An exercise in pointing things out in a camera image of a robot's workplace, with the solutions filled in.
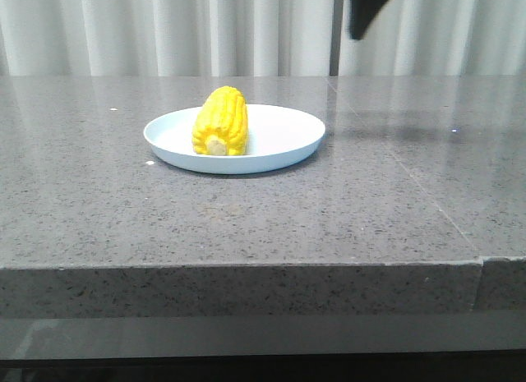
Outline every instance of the dark floor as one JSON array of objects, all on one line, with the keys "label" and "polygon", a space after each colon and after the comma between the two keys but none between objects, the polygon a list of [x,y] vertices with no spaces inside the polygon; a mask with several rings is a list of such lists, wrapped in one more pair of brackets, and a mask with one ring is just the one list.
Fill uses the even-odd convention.
[{"label": "dark floor", "polygon": [[526,350],[105,361],[0,361],[1,382],[273,380],[526,382]]}]

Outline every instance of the white plate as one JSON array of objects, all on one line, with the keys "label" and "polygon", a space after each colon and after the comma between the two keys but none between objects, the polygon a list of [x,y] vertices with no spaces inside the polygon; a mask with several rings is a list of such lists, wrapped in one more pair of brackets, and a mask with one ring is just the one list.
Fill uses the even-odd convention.
[{"label": "white plate", "polygon": [[310,113],[248,104],[248,144],[243,156],[196,154],[191,144],[191,129],[200,109],[167,113],[146,125],[144,136],[159,158],[200,173],[262,173],[304,160],[316,151],[325,134],[323,122]]}]

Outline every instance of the white curtain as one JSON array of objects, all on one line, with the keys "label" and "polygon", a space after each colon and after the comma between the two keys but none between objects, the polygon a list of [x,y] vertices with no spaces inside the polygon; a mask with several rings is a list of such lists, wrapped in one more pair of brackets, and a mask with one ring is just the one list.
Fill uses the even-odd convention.
[{"label": "white curtain", "polygon": [[339,2],[0,0],[0,75],[524,72],[526,0],[390,0],[362,41]]}]

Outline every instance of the gray countertop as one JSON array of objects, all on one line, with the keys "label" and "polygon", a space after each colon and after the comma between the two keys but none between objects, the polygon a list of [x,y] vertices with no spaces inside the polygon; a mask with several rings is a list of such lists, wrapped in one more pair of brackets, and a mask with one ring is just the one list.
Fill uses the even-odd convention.
[{"label": "gray countertop", "polygon": [[[525,81],[0,77],[0,316],[525,309]],[[144,126],[221,85],[317,116],[320,148],[245,176],[157,159]]]}]

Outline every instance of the corn on the cob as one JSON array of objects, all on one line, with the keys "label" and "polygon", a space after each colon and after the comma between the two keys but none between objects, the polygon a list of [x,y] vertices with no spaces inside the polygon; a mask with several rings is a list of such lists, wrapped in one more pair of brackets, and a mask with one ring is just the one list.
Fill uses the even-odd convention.
[{"label": "corn on the cob", "polygon": [[242,93],[232,86],[214,90],[197,114],[191,135],[191,142],[198,154],[244,154],[248,140],[248,119]]}]

